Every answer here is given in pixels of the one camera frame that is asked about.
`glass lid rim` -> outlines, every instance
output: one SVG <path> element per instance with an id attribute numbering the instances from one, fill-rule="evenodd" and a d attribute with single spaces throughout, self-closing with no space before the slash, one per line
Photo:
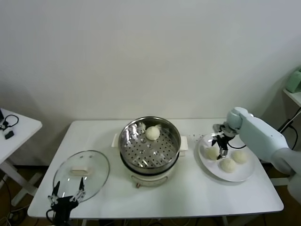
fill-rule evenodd
<path id="1" fill-rule="evenodd" d="M 54 188 L 54 187 L 55 187 L 55 177 L 56 177 L 56 175 L 57 175 L 59 169 L 60 169 L 60 168 L 61 168 L 61 167 L 62 167 L 62 166 L 70 159 L 70 158 L 72 158 L 73 156 L 75 156 L 75 155 L 77 155 L 77 154 L 79 154 L 79 153 L 83 153 L 83 152 L 96 152 L 96 153 L 101 154 L 101 155 L 106 159 L 106 161 L 107 161 L 107 163 L 108 163 L 108 174 L 107 174 L 106 179 L 105 179 L 104 182 L 103 182 L 103 185 L 100 186 L 99 190 L 98 190 L 94 195 L 92 195 L 91 197 L 89 197 L 89 198 L 83 200 L 82 202 L 87 201 L 87 200 L 91 199 L 92 197 L 94 197 L 97 193 L 99 193 L 99 191 L 102 189 L 102 187 L 105 185 L 105 183 L 107 183 L 107 180 L 108 180 L 109 174 L 110 174 L 110 170 L 111 170 L 111 166 L 110 166 L 110 162 L 109 162 L 108 157 L 107 157 L 104 153 L 102 153 L 102 152 L 100 152 L 100 151 L 96 151 L 96 150 L 85 150 L 85 151 L 80 151 L 80 152 L 77 152 L 77 153 L 75 153 L 75 154 L 69 156 L 69 157 L 68 157 L 65 161 L 63 161 L 62 164 L 58 167 L 58 169 L 56 170 L 56 172 L 55 172 L 55 174 L 54 174 L 54 176 L 53 176 L 53 180 L 52 180 L 52 188 Z"/>

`white plate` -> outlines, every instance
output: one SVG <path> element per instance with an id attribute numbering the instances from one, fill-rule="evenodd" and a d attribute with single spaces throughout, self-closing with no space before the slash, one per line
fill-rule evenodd
<path id="1" fill-rule="evenodd" d="M 198 147 L 198 154 L 205 167 L 217 177 L 231 182 L 241 182 L 251 177 L 255 169 L 256 156 L 247 147 L 241 150 L 245 151 L 246 154 L 248 155 L 248 161 L 244 164 L 236 163 L 236 170 L 233 173 L 226 173 L 220 168 L 220 162 L 222 159 L 213 161 L 207 158 L 206 147 L 211 147 L 212 135 L 213 134 L 203 136 L 200 140 L 199 147 Z M 242 141 L 239 139 L 239 136 L 236 136 L 229 143 L 234 147 L 241 147 L 244 145 Z M 233 149 L 228 146 L 227 158 L 231 158 L 231 154 L 234 150 L 236 149 Z"/>

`wooden floor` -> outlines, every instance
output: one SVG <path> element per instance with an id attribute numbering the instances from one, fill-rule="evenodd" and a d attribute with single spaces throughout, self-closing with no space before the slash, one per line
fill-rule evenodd
<path id="1" fill-rule="evenodd" d="M 24 176 L 27 180 L 29 180 L 36 172 L 42 172 L 45 173 L 45 169 L 19 169 L 19 173 Z M 284 177 L 281 173 L 277 172 L 274 168 L 268 170 L 268 175 L 270 178 L 277 178 L 277 177 Z M 9 186 L 10 192 L 12 196 L 14 197 L 20 190 L 21 187 L 13 180 L 8 179 L 7 184 Z M 285 186 L 279 186 L 276 188 L 283 203 L 284 203 L 284 210 L 282 212 L 278 213 L 268 213 L 264 215 L 260 215 L 253 221 L 249 222 L 247 226 L 277 226 L 277 225 L 285 225 L 285 226 L 301 226 L 301 205 L 293 199 Z M 6 186 L 4 185 L 0 189 L 0 218 L 7 216 L 9 213 L 9 196 Z M 30 204 L 32 200 L 32 197 L 27 195 L 17 207 L 13 208 L 13 210 L 18 209 L 20 207 L 26 206 Z M 235 219 L 235 216 L 228 217 L 228 221 L 231 222 L 233 219 Z M 160 223 L 162 223 L 164 226 L 172 226 L 173 223 L 176 223 L 179 226 L 183 226 L 186 224 L 189 220 L 189 223 L 186 226 L 194 226 L 197 218 L 183 218 L 183 219 L 173 219 L 173 222 L 170 219 L 161 219 Z M 149 219 L 133 219 L 126 221 L 127 226 L 147 226 L 149 224 Z M 81 220 L 73 221 L 73 225 L 77 226 L 81 224 Z M 37 219 L 31 218 L 27 216 L 25 220 L 20 224 L 20 226 L 46 226 L 51 225 L 46 219 Z M 98 221 L 88 221 L 88 226 L 98 226 Z M 110 224 L 110 226 L 122 226 L 124 225 L 123 220 L 116 220 L 113 224 Z M 222 226 L 222 220 L 221 218 L 200 218 L 198 220 L 198 226 Z"/>

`steamed bun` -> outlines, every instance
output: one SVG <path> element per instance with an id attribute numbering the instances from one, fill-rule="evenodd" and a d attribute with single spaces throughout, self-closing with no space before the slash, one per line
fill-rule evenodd
<path id="1" fill-rule="evenodd" d="M 145 135 L 149 140 L 157 140 L 160 136 L 160 129 L 156 126 L 148 127 Z"/>
<path id="2" fill-rule="evenodd" d="M 246 152 L 244 152 L 242 150 L 233 151 L 231 157 L 235 162 L 237 162 L 239 164 L 244 164 L 248 161 L 248 156 L 247 156 Z"/>
<path id="3" fill-rule="evenodd" d="M 236 169 L 236 163 L 233 161 L 233 159 L 230 158 L 222 159 L 220 166 L 221 169 L 226 173 L 233 173 Z"/>
<path id="4" fill-rule="evenodd" d="M 208 147 L 206 148 L 206 154 L 209 159 L 216 161 L 220 151 L 217 147 Z"/>

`white table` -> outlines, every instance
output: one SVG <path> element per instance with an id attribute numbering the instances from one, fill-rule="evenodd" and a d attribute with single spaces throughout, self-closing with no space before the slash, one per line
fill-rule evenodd
<path id="1" fill-rule="evenodd" d="M 114 134 L 130 121 L 75 121 L 69 127 L 28 209 L 28 215 L 44 218 L 50 208 L 54 174 L 70 155 L 83 150 L 104 153 L 110 162 L 109 178 L 92 199 L 80 203 L 71 218 L 178 218 L 254 214 L 281 211 L 283 203 L 259 161 L 245 182 L 222 181 L 208 172 L 194 150 L 202 134 L 224 119 L 170 120 L 189 150 L 176 163 L 175 174 L 158 187 L 137 189 L 125 171 L 118 150 L 111 148 Z"/>
<path id="2" fill-rule="evenodd" d="M 301 92 L 299 92 L 299 93 L 291 93 L 290 91 L 287 91 L 286 89 L 284 89 L 283 92 L 289 98 L 291 98 L 299 107 L 301 107 Z"/>
<path id="3" fill-rule="evenodd" d="M 19 118 L 18 124 L 13 127 L 14 136 L 6 140 L 3 135 L 0 135 L 0 169 L 6 173 L 4 179 L 9 176 L 23 188 L 12 200 L 11 204 L 16 206 L 26 194 L 30 194 L 32 196 L 35 195 L 37 188 L 34 187 L 33 184 L 38 181 L 42 174 L 36 173 L 28 182 L 20 174 L 18 174 L 12 164 L 7 161 L 7 158 L 30 137 L 32 137 L 42 127 L 42 123 L 35 119 L 10 112 L 5 109 L 1 109 L 1 111 L 4 118 L 9 114 L 16 115 Z M 16 119 L 14 117 L 8 118 L 8 122 L 11 122 L 10 124 L 15 121 Z"/>

